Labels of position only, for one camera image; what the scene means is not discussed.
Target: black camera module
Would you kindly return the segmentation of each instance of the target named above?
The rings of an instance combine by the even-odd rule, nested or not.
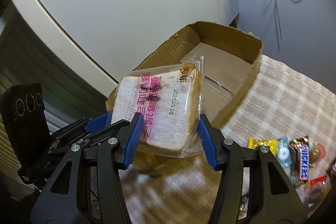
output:
[[[16,101],[16,112],[20,115],[23,116],[25,113],[25,104],[21,99],[17,99]]]
[[[38,104],[38,106],[42,105],[42,96],[41,94],[36,94],[36,103]]]
[[[28,94],[26,97],[26,105],[30,112],[33,112],[35,110],[35,99],[32,94]]]

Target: open cardboard box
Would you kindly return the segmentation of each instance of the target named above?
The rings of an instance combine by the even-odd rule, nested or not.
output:
[[[216,23],[187,25],[159,46],[135,70],[174,65],[203,55],[205,84],[202,113],[220,127],[258,74],[263,43],[250,34]],[[115,91],[106,102],[113,108]]]

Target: black cable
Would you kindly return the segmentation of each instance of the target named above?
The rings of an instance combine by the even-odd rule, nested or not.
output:
[[[99,200],[99,198],[97,197],[97,195],[92,191],[92,189],[90,189],[91,190],[91,194],[93,194],[93,196],[97,199],[97,200]]]

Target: candy wrapper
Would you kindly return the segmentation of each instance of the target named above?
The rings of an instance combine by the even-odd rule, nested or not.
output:
[[[309,172],[309,139],[308,136],[293,139],[289,143],[293,160],[292,175],[297,177],[297,185],[308,180]]]
[[[138,150],[186,157],[202,151],[197,128],[202,108],[204,60],[135,70],[117,87],[110,123],[143,115]]]
[[[303,204],[309,211],[310,216],[321,204],[331,188],[330,179],[327,175],[310,180],[305,185],[305,200]]]
[[[258,140],[255,138],[249,139],[248,148],[258,149],[260,146],[267,146],[274,156],[277,155],[278,140]]]
[[[247,208],[249,205],[249,194],[241,197],[239,211],[247,213]]]
[[[327,174],[329,175],[331,183],[334,184],[336,181],[336,158],[333,160],[331,166],[327,170]]]
[[[323,145],[313,140],[309,141],[309,165],[315,167],[326,157],[326,150]]]
[[[280,163],[282,168],[291,166],[292,160],[289,151],[289,142],[288,137],[283,136],[278,143],[277,148],[277,160]]]

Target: cardboard flap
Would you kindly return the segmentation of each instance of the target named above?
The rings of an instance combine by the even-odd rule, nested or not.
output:
[[[185,63],[201,55],[204,56],[205,76],[234,94],[252,69],[250,63],[238,56],[202,42],[187,53],[181,62]]]
[[[187,26],[171,36],[169,43],[162,43],[135,69],[148,69],[178,64],[181,57],[191,51],[200,42],[200,37],[195,30]]]
[[[203,21],[195,23],[193,27],[197,29],[202,42],[205,42],[205,38],[211,38],[207,44],[221,48],[251,64],[258,58],[263,48],[260,40],[232,27]]]

